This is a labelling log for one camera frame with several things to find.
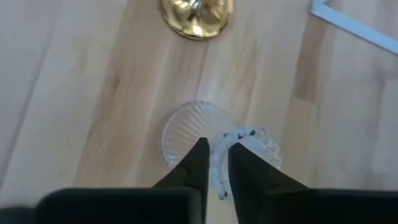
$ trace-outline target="wood grain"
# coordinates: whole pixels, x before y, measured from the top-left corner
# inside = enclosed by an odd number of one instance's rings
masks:
[[[397,190],[398,59],[311,16],[310,2],[235,1],[232,23],[207,42],[171,31],[155,0],[33,8],[54,19],[21,22],[18,32],[32,26],[41,34],[15,43],[37,54],[21,57],[21,70],[1,70],[0,92],[19,100],[0,97],[0,205],[32,205],[70,186],[151,186],[168,172],[160,124],[190,100],[217,104],[237,125],[268,129],[281,146],[282,171],[304,184]],[[332,0],[331,7],[398,39],[394,0]],[[26,48],[0,56],[11,62]],[[209,197],[210,223],[236,222],[233,207]]]

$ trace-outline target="gold object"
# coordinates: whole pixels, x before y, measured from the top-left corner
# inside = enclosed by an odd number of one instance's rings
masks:
[[[159,0],[164,20],[178,34],[195,40],[217,36],[228,24],[233,0]]]

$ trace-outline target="wooden floor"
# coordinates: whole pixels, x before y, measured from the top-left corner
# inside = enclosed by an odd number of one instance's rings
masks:
[[[0,205],[151,186],[167,173],[159,123],[194,99],[268,129],[304,184],[398,189],[398,57],[310,1],[235,1],[206,42],[173,33],[156,0],[1,1]],[[396,0],[331,5],[398,40]]]

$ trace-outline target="brass base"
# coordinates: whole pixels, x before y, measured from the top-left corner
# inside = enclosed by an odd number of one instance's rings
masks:
[[[228,24],[233,0],[159,0],[164,20],[188,39],[217,36]]]

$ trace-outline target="white frame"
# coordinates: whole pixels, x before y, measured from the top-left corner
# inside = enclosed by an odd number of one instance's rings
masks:
[[[329,0],[314,0],[311,7],[311,13],[347,32],[357,35],[358,37],[381,47],[382,49],[398,55],[398,42],[396,40],[328,7],[325,5],[327,1]]]

